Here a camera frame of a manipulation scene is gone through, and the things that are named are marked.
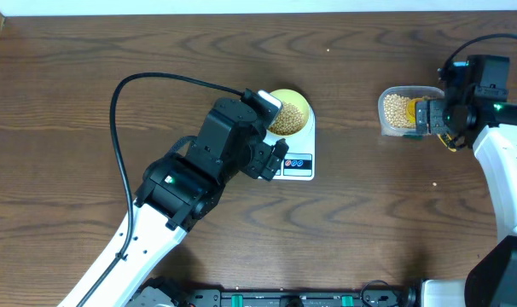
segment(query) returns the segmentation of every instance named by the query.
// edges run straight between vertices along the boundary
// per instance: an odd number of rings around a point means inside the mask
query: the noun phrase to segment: white wall
[[[517,10],[517,0],[0,0],[5,16]]]

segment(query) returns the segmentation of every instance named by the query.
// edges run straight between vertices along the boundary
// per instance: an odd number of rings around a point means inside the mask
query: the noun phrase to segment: green connector
[[[353,304],[353,297],[352,296],[343,296],[342,297],[342,307],[353,307],[355,306]]]
[[[243,296],[239,294],[232,295],[232,307],[243,307]]]

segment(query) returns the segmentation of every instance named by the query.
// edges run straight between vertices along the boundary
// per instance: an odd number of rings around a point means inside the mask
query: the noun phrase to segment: wood grain
[[[122,78],[145,71],[298,89],[317,116],[312,182],[239,175],[154,275],[255,289],[466,277],[496,245],[479,164],[435,138],[381,136],[377,99],[393,85],[437,85],[453,49],[492,32],[517,33],[517,13],[10,18],[0,40],[0,306],[59,303],[118,227],[125,197],[108,104]],[[517,43],[472,52],[511,56],[517,101]],[[221,95],[165,80],[124,89],[132,188]]]

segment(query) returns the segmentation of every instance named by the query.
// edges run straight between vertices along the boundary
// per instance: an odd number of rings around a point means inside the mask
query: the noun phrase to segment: cable
[[[120,152],[120,145],[119,145],[119,137],[116,132],[116,121],[115,121],[115,114],[116,114],[116,103],[118,102],[120,91],[126,84],[128,84],[131,80],[139,79],[139,78],[171,78],[176,80],[181,80],[185,82],[189,82],[192,84],[198,84],[201,86],[205,86],[211,89],[215,90],[223,90],[232,94],[236,94],[238,96],[243,96],[243,93],[238,90],[232,90],[231,88],[224,87],[221,85],[211,84],[208,82],[204,82],[201,80],[197,80],[194,78],[184,77],[172,73],[166,73],[166,72],[142,72],[142,73],[136,73],[131,76],[128,76],[124,78],[124,80],[120,81],[119,85],[116,87],[113,93],[113,98],[111,99],[111,108],[109,111],[109,127],[111,130],[111,138],[113,139],[113,148],[114,148],[114,155],[116,156],[116,162],[119,165],[119,171],[120,176],[122,177],[122,183],[124,184],[124,191],[125,191],[125,200],[128,205],[128,233],[126,234],[124,245],[120,248],[120,251],[115,255],[113,261],[108,265],[108,267],[105,269],[103,274],[99,276],[96,283],[88,290],[88,292],[80,299],[80,302],[78,302],[77,306],[82,307],[86,303],[86,301],[91,297],[91,295],[96,291],[96,289],[102,284],[102,282],[105,280],[105,278],[108,276],[108,274],[114,269],[116,264],[120,261],[120,259],[126,258],[125,252],[128,249],[128,246],[131,243],[131,237],[133,236],[133,229],[134,229],[134,221],[133,221],[133,202],[131,201],[131,190],[130,190],[130,183],[128,181],[128,175],[125,172],[125,166],[124,161],[122,160],[122,153]]]
[[[395,291],[393,290],[393,287],[391,287],[387,282],[383,281],[383,280],[373,280],[373,281],[369,281],[366,285],[364,285],[364,287],[361,289],[361,292],[359,292],[359,298],[361,299],[361,303],[363,303],[363,305],[367,306],[367,307],[374,307],[372,306],[371,304],[369,304],[363,297],[363,294],[364,294],[364,291],[367,287],[369,287],[370,285],[372,284],[375,284],[375,283],[381,283],[381,284],[384,284],[386,285],[389,290],[391,290],[391,292],[393,293],[393,295],[395,296],[395,298],[397,298],[397,303],[396,304],[393,304],[391,306],[387,306],[387,307],[397,307],[399,306],[400,304],[400,300],[401,298],[395,293]]]
[[[484,41],[486,39],[492,39],[492,38],[512,38],[512,39],[516,39],[517,40],[517,35],[516,34],[512,34],[512,33],[490,34],[490,35],[484,35],[482,37],[472,39],[472,40],[464,43],[462,46],[460,46],[460,48],[456,49],[456,51],[454,51],[452,53],[452,55],[448,57],[448,59],[446,59],[446,62],[443,65],[442,73],[444,74],[444,73],[448,72],[448,67],[450,66],[450,63],[454,60],[456,55],[458,53],[460,53],[463,49],[465,49],[468,45],[473,44],[473,43],[477,43],[477,42],[480,42],[480,41]],[[468,90],[470,90],[469,87],[467,87],[465,89],[466,94],[464,94],[463,99],[467,99]]]

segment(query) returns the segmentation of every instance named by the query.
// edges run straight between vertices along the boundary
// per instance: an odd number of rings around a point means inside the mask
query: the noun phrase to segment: wooden tabletop
[[[154,275],[240,289],[465,278],[496,245],[479,163],[436,137],[382,136],[377,101],[395,85],[439,86],[444,59],[493,32],[517,33],[517,13],[9,18],[0,40],[0,305],[59,303],[119,226],[125,196],[108,107],[122,78],[147,71],[297,89],[317,116],[313,181],[240,174]],[[517,102],[517,43],[469,53],[511,56]],[[133,190],[224,95],[164,79],[127,85],[118,123]]]

